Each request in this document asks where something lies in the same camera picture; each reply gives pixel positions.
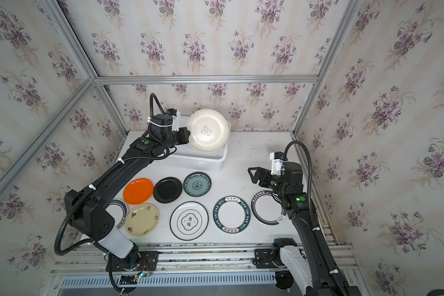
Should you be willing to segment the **cream bear plate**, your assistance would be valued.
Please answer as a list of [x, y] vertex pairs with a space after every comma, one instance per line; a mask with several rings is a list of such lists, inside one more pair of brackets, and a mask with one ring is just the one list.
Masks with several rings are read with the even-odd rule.
[[221, 149], [229, 138], [229, 122], [219, 112], [212, 109], [201, 109], [193, 113], [186, 122], [190, 132], [189, 145], [204, 153]]

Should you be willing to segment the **white plate green red rim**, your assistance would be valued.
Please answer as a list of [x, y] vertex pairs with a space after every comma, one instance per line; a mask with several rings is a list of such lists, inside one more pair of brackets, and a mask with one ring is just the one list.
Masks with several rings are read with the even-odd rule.
[[255, 193], [250, 207], [254, 217], [264, 225], [276, 226], [286, 219], [286, 211], [273, 197], [272, 191], [262, 190]]

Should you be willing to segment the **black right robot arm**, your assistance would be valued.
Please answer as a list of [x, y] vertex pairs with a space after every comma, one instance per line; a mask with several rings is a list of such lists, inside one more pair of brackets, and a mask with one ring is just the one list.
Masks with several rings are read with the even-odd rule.
[[249, 168], [248, 172], [254, 184], [273, 191], [301, 240], [303, 250], [293, 239], [275, 239], [272, 262], [289, 270], [305, 296], [360, 296], [360, 288], [349, 284], [334, 260], [303, 184], [301, 165], [285, 162], [278, 175], [261, 167]]

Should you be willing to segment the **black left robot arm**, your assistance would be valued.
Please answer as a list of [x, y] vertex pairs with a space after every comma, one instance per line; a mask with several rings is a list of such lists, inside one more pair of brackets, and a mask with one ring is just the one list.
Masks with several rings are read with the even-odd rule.
[[148, 130], [130, 144], [122, 158], [81, 191], [71, 189], [66, 193], [67, 214], [55, 238], [56, 255], [63, 256], [90, 243], [108, 254], [109, 261], [118, 260], [119, 267], [136, 267], [140, 261], [138, 247], [117, 229], [107, 207], [138, 172], [154, 161], [166, 159], [177, 145], [188, 144], [190, 132], [179, 126], [179, 118], [175, 109], [151, 116]]

